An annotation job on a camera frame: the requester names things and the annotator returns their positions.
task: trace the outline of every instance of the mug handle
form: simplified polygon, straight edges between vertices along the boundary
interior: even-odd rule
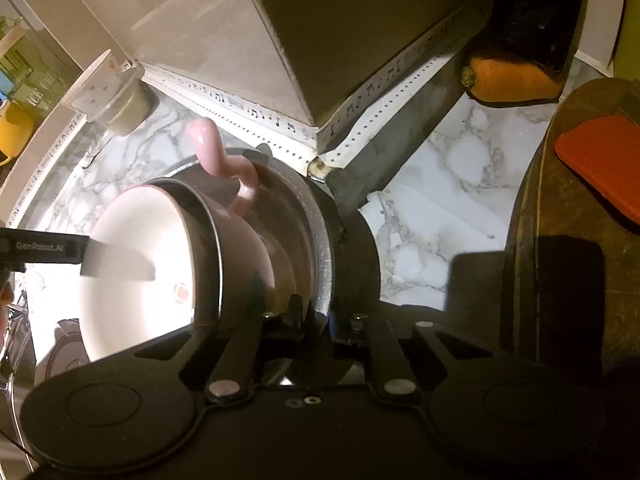
[[[243,216],[254,202],[260,187],[255,166],[245,156],[226,154],[220,131],[211,119],[194,120],[187,126],[187,134],[196,149],[198,162],[204,171],[211,176],[235,177],[240,181],[238,194],[227,209],[238,216]]]

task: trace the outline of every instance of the cable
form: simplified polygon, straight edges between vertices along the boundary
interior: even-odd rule
[[[35,463],[38,463],[36,457],[34,457],[30,452],[24,449],[20,444],[18,444],[15,440],[13,440],[9,435],[7,435],[3,430],[0,430],[0,434],[5,437],[9,442],[11,442],[15,447],[17,447],[21,452],[23,452],[26,456],[31,458]]]

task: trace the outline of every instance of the red sponge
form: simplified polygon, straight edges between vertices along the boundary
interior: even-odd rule
[[[556,154],[625,216],[640,224],[640,126],[599,117],[562,134]]]

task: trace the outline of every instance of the red logo on bowl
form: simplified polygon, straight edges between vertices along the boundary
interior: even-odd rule
[[[175,303],[184,304],[189,299],[189,289],[184,283],[176,283],[174,285],[174,301]]]

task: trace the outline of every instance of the yellow cup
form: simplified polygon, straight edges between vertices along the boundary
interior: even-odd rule
[[[0,106],[0,152],[6,159],[0,166],[9,163],[22,153],[36,129],[36,115],[7,99]]]

